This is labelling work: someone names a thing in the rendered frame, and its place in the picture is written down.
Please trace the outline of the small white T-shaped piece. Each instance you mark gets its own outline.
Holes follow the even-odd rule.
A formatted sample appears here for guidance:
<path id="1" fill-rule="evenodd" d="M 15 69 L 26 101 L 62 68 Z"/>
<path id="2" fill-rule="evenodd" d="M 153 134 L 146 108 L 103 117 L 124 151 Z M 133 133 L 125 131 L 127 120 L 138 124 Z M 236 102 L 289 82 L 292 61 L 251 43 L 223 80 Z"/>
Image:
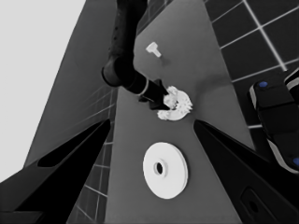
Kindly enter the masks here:
<path id="1" fill-rule="evenodd" d="M 148 53 L 153 53 L 156 57 L 160 58 L 162 56 L 161 52 L 158 50 L 158 45 L 155 42 L 150 43 L 146 47 Z"/>

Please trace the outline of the dark robot body block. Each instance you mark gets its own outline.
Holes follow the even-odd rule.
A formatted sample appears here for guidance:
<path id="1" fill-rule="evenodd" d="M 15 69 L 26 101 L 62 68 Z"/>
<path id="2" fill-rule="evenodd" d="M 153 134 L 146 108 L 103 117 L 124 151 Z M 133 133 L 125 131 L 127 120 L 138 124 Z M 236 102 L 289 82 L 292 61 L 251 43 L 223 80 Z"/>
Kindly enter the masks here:
<path id="1" fill-rule="evenodd" d="M 248 96 L 278 164 L 299 175 L 299 65 L 256 81 Z"/>

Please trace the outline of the large thick white disc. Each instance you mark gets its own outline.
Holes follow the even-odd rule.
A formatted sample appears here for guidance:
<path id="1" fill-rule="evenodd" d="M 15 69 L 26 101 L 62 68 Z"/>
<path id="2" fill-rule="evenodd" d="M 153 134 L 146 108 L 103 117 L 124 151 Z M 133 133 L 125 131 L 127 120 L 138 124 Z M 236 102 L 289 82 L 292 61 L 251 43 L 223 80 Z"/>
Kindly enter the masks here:
<path id="1" fill-rule="evenodd" d="M 189 178 L 184 156 L 178 148 L 165 142 L 148 148 L 143 159 L 143 175 L 152 193 L 165 200 L 179 196 Z"/>

